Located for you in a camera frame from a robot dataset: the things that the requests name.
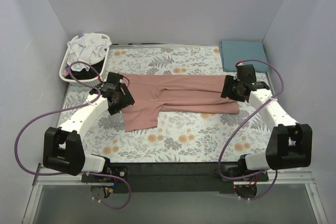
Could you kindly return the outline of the pink printed t shirt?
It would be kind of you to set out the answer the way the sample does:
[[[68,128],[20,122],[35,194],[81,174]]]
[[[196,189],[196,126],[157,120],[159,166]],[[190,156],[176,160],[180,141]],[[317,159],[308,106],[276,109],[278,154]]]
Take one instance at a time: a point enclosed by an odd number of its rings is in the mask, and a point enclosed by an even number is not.
[[[126,132],[157,127],[160,112],[239,113],[236,101],[221,97],[224,75],[124,76],[135,100],[122,110]]]

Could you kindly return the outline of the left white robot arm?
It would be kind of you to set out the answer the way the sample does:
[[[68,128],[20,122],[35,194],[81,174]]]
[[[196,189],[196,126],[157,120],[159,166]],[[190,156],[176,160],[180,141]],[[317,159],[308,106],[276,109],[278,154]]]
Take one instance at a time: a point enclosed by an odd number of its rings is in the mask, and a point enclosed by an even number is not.
[[[87,105],[79,108],[58,128],[50,127],[44,136],[43,166],[69,175],[80,173],[106,173],[108,158],[85,153],[82,140],[99,116],[110,115],[134,105],[127,78],[109,72],[106,81],[89,92]]]

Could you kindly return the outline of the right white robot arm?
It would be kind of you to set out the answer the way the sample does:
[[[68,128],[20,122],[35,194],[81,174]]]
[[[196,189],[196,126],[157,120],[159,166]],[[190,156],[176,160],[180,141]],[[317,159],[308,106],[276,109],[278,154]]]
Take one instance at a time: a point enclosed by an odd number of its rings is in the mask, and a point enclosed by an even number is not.
[[[259,114],[271,131],[265,151],[243,155],[228,174],[222,173],[222,159],[217,172],[221,178],[237,181],[248,179],[269,169],[282,170],[308,167],[312,156],[312,128],[293,119],[278,103],[277,94],[263,81],[258,81],[251,60],[236,63],[235,76],[226,76],[221,96],[247,102],[255,111],[233,133],[237,134],[253,116]]]

